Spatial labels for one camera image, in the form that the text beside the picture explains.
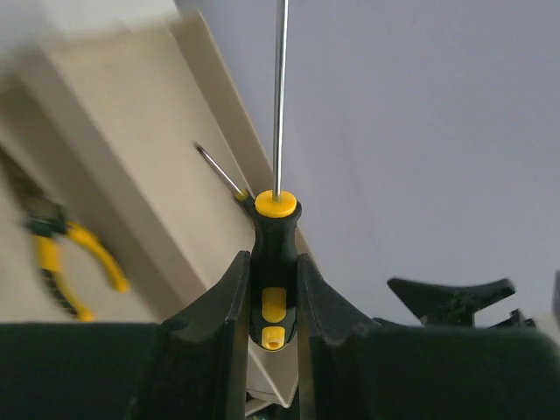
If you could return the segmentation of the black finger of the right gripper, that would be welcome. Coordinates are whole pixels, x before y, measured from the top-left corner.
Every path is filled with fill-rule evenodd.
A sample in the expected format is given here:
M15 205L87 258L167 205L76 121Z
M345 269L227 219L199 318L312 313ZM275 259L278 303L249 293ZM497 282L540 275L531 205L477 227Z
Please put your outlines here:
M423 325L474 326L474 314L515 294L507 279L474 286L448 286L390 278L388 287Z

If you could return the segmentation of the translucent brown tool box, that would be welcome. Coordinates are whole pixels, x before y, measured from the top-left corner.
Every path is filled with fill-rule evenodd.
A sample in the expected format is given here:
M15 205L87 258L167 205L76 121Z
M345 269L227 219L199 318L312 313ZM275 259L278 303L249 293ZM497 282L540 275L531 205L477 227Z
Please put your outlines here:
M20 54L1 84L1 178L31 271L57 322L160 324L214 287L250 215L196 151L252 196L272 170L201 13L56 38ZM12 150L20 146L23 159ZM294 339L260 348L248 327L247 397L289 406Z

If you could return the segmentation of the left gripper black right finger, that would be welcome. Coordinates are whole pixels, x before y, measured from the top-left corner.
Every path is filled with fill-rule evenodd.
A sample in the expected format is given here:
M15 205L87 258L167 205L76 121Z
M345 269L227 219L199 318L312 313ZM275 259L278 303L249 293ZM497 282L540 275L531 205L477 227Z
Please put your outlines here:
M297 263L303 419L556 419L559 348L519 311L487 328L365 315Z

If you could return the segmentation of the small black yellow screwdriver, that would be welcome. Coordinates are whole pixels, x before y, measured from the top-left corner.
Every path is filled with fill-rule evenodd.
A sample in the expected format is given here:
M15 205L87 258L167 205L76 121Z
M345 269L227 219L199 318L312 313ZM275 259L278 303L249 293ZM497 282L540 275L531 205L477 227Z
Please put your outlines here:
M296 197L282 188L284 104L289 3L276 3L276 51L273 114L273 185L255 198L251 214L255 244L251 251L251 339L262 349L283 349L296 331L295 233L301 215Z

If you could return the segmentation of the large black yellow screwdriver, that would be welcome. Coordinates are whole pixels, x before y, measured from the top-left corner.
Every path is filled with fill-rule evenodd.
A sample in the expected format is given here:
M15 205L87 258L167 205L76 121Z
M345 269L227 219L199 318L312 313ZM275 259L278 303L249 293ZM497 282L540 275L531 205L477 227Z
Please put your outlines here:
M195 143L194 147L196 151L203 157L206 163L211 167L214 173L218 176L218 178L233 194L239 206L243 208L247 215L251 215L252 211L254 210L255 201L251 193L247 189L239 187L199 143Z

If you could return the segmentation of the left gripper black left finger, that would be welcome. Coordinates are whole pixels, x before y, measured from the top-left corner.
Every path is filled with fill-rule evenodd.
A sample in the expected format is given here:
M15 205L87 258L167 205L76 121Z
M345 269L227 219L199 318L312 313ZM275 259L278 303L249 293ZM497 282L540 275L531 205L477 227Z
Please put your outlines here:
M155 323L1 327L4 419L242 419L249 253Z

